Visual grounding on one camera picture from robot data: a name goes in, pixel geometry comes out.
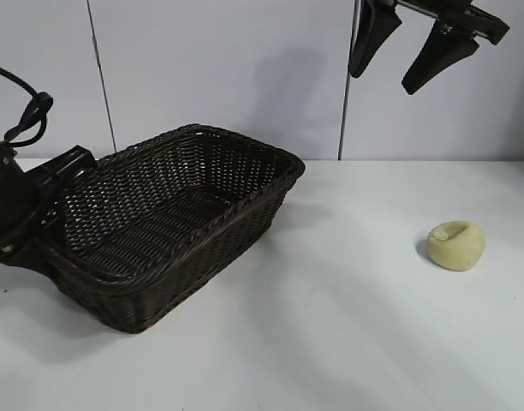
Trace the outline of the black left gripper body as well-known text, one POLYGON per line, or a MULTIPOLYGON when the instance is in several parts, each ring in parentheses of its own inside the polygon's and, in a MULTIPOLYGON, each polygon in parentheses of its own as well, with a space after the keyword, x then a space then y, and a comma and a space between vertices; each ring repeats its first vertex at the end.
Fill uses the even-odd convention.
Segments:
POLYGON ((29 170, 15 161, 16 151, 0 141, 0 245, 7 240, 40 234, 42 192, 63 192, 81 173, 94 169, 96 160, 81 146, 29 170))

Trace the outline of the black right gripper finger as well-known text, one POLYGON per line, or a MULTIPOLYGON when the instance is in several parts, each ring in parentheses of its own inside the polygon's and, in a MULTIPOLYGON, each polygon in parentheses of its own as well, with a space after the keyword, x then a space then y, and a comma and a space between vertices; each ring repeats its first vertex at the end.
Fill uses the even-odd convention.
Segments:
POLYGON ((402 79, 409 95, 418 92, 428 81, 479 49, 473 34, 461 27, 436 20, 419 55, 402 79))
POLYGON ((348 72, 353 78, 362 76, 378 49, 402 24, 396 6, 397 1, 361 2, 359 26, 348 60, 348 72))

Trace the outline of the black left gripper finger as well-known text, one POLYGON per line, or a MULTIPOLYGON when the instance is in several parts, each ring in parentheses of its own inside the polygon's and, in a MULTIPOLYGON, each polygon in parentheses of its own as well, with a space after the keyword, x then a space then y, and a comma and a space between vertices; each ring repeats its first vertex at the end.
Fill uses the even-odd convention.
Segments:
POLYGON ((67 246, 67 210, 68 201, 64 193, 42 192, 42 218, 40 234, 45 242, 51 242, 59 247, 67 246))
POLYGON ((56 281, 58 269, 53 266, 44 253, 46 246, 59 246, 60 241, 48 236, 23 236, 7 240, 0 245, 0 263, 36 271, 56 281))

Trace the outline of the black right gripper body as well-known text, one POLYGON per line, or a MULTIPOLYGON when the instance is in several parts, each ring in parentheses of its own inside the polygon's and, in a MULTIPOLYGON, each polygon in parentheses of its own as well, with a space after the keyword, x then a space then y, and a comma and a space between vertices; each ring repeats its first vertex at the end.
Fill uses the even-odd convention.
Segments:
POLYGON ((397 3, 441 21, 447 27, 461 27, 492 44, 498 44, 509 31, 508 24, 472 5, 472 1, 405 0, 397 3))

